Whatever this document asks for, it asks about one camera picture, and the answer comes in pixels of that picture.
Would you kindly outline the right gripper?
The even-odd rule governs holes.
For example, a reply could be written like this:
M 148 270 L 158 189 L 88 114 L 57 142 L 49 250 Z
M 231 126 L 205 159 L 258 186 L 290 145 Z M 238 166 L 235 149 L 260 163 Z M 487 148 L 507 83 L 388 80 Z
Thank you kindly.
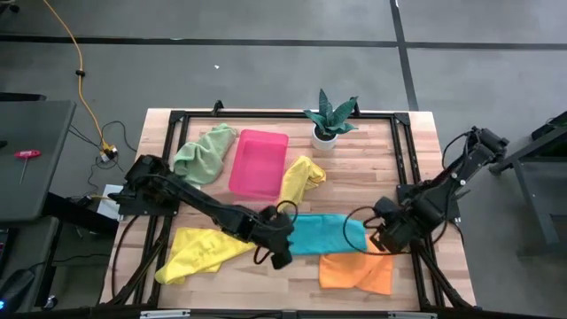
M 401 253 L 416 239 L 416 227 L 410 221 L 409 211 L 398 206 L 387 197 L 379 199 L 375 206 L 376 218 L 383 223 L 377 226 L 377 232 L 369 236 L 380 253 Z

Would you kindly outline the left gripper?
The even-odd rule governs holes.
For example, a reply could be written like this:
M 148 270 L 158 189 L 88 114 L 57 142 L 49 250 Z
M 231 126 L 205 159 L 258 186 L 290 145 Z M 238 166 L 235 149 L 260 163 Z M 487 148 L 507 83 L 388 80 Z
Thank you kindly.
M 274 269 L 292 262 L 288 236 L 293 230 L 291 218 L 278 213 L 275 206 L 266 206 L 259 212 L 259 220 L 254 226 L 254 243 L 273 252 L 270 259 Z

